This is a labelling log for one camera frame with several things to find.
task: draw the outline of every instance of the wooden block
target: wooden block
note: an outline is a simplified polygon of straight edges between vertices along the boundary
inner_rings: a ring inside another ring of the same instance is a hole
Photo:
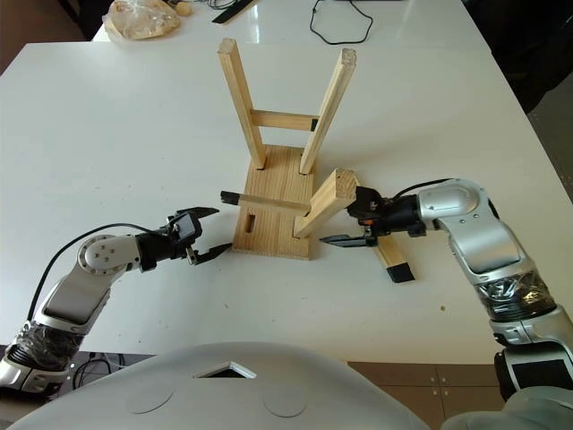
[[[378,246],[373,246],[372,250],[385,268],[398,266],[406,262],[406,259],[398,249],[396,241],[391,236],[379,236]]]
[[[257,195],[228,192],[222,192],[221,197],[223,197],[224,194],[236,196],[237,200],[236,203],[223,200],[223,203],[236,204],[237,206],[245,208],[264,209],[267,211],[300,216],[305,216],[311,210],[310,203],[285,202],[282,200],[267,199],[266,197],[259,197]]]
[[[352,170],[337,168],[311,198],[311,211],[295,219],[295,237],[311,232],[356,200],[356,176]]]
[[[244,77],[243,64],[239,55],[239,48],[234,39],[223,39],[218,48],[218,58],[223,67],[231,98],[239,116],[244,138],[247,141],[252,163],[256,168],[265,165],[265,150],[262,146],[259,127],[251,120],[252,101],[247,80]]]
[[[338,105],[340,104],[340,100],[342,100],[342,96],[350,82],[355,67],[356,51],[345,47],[340,52],[337,65],[330,79],[329,87],[324,95],[321,111],[319,112],[319,122],[314,132],[312,132],[308,143],[306,143],[306,148],[304,148],[300,172],[305,175],[311,171],[316,156],[321,150],[322,141],[326,136],[326,132],[329,130],[330,123],[334,118],[334,114],[337,112]]]
[[[259,127],[288,128],[311,132],[318,123],[316,115],[288,114],[270,110],[252,110],[252,122]]]
[[[265,145],[266,164],[249,166],[244,193],[267,199],[307,204],[312,197],[314,172],[298,172],[303,150]],[[233,250],[273,257],[310,259],[310,240],[293,237],[295,216],[257,208],[241,208]]]

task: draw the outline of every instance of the plastic bag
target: plastic bag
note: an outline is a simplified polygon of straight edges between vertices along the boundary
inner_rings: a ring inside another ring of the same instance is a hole
[[[115,0],[104,16],[107,34],[148,39],[179,27],[177,13],[162,0]]]

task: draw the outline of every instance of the white table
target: white table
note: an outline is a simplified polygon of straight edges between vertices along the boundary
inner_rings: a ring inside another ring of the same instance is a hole
[[[198,247],[233,237],[238,209],[218,194],[243,190],[249,156],[217,48],[28,45],[0,78],[0,342],[20,327],[54,252],[88,229],[115,221],[156,228],[176,209],[212,205],[221,213],[204,220]],[[318,111],[336,53],[240,48],[256,108]],[[572,311],[573,208],[491,56],[395,47],[357,55],[317,183],[341,167],[384,194],[445,176],[483,184]],[[306,140],[304,132],[263,132],[266,143]],[[340,213],[316,237],[357,232]],[[128,273],[83,347],[159,353],[269,340],[352,360],[491,363],[500,346],[445,235],[396,238],[416,282],[392,284],[371,250],[316,238],[311,262],[226,253],[199,267],[163,262]],[[62,256],[48,286],[71,269],[75,252]]]
[[[218,42],[222,38],[234,38],[239,42],[326,47],[309,31],[314,3],[314,0],[259,0],[225,25],[211,22],[220,11],[192,3],[194,14],[182,18],[181,27],[164,40]],[[489,50],[461,0],[357,1],[355,4],[374,19],[370,37],[361,47],[392,45]],[[363,37],[368,23],[348,2],[326,0],[318,6],[314,28],[332,41],[356,40]],[[94,40],[109,41],[103,27]]]

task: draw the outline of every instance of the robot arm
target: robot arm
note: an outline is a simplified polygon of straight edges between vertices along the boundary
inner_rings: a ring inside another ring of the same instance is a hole
[[[376,237],[396,231],[412,237],[424,236],[428,228],[448,232],[452,253],[485,306],[495,339],[505,347],[495,357],[504,398],[534,385],[573,389],[573,324],[482,187],[450,179],[418,195],[390,199],[359,186],[347,210],[364,226],[364,236],[331,236],[323,242],[375,246]]]
[[[167,224],[137,236],[95,236],[80,246],[72,271],[60,279],[26,322],[0,361],[0,386],[50,395],[58,391],[83,338],[90,332],[124,273],[149,271],[162,260],[186,257],[191,264],[209,261],[230,244],[205,254],[192,249],[202,233],[199,218],[211,208],[178,211]]]

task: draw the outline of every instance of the black cable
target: black cable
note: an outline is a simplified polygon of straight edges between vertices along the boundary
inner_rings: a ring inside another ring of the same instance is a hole
[[[368,18],[370,20],[370,24],[368,24],[368,28],[366,29],[366,33],[364,34],[364,37],[361,38],[360,40],[348,40],[348,41],[342,41],[342,42],[331,42],[329,40],[326,40],[326,38],[324,36],[322,36],[317,30],[315,30],[312,27],[312,24],[314,23],[314,15],[317,13],[317,8],[316,6],[318,6],[318,4],[320,2],[322,2],[323,0],[316,0],[316,3],[314,4],[314,6],[312,7],[312,13],[311,13],[311,23],[309,24],[309,29],[311,30],[311,32],[313,32],[314,34],[316,34],[319,38],[322,39],[322,41],[324,43],[327,43],[329,45],[358,45],[359,43],[364,42],[366,39],[368,39],[368,35],[370,33],[370,28],[372,27],[372,25],[374,24],[374,19],[370,16],[367,15],[366,13],[362,12],[360,9],[358,9],[358,7],[356,7],[356,5],[354,4],[354,2],[352,0],[348,0],[348,2],[350,3],[350,5],[352,7],[354,7],[356,9],[356,11],[358,13],[360,13],[364,18]]]
[[[54,263],[56,262],[56,260],[58,259],[58,257],[60,255],[62,255],[64,253],[64,251],[66,249],[68,249],[70,246],[72,246],[73,244],[75,244],[77,241],[82,240],[84,237],[87,237],[89,235],[93,235],[94,233],[97,233],[101,230],[105,230],[106,228],[113,228],[113,227],[129,227],[129,228],[134,228],[136,230],[140,230],[143,231],[145,233],[150,233],[152,235],[157,235],[157,236],[162,236],[159,233],[149,230],[145,227],[141,227],[138,226],[136,224],[129,224],[129,223],[125,223],[125,222],[116,222],[114,224],[107,224],[105,226],[101,226],[98,228],[94,228],[93,230],[88,231],[87,233],[84,233],[81,236],[77,236],[74,240],[68,242],[67,244],[65,244],[57,253],[56,255],[54,255],[52,257],[52,259],[50,260],[50,262],[47,264],[46,269],[44,270],[44,273],[42,274],[42,277],[39,280],[38,286],[36,287],[36,292],[34,293],[34,297],[32,298],[32,302],[30,303],[30,310],[28,311],[28,321],[32,321],[32,318],[34,317],[34,312],[36,312],[36,304],[38,303],[38,298],[39,298],[39,294],[42,291],[42,287],[44,287],[44,282],[46,282],[46,278],[48,273],[50,272],[50,270],[52,269],[52,266],[54,265]]]
[[[104,358],[93,358],[86,361],[83,365],[80,365],[73,374],[72,379],[72,388],[75,390],[76,388],[80,388],[83,385],[83,378],[85,377],[86,369],[89,365],[93,365],[94,363],[105,363],[107,366],[107,374],[111,374],[111,365],[105,360]]]
[[[233,4],[237,3],[239,0],[228,0],[224,4],[218,4],[218,0],[193,0],[195,3],[206,3],[208,7],[215,11],[224,11],[228,9]]]
[[[435,181],[422,182],[421,184],[409,186],[408,188],[403,189],[402,191],[397,193],[394,197],[392,197],[392,200],[396,200],[401,195],[407,193],[408,191],[415,190],[416,188],[422,188],[423,186],[428,186],[428,185],[441,184],[442,182],[449,181],[450,179],[451,179],[450,177],[447,177],[445,179],[436,179]]]

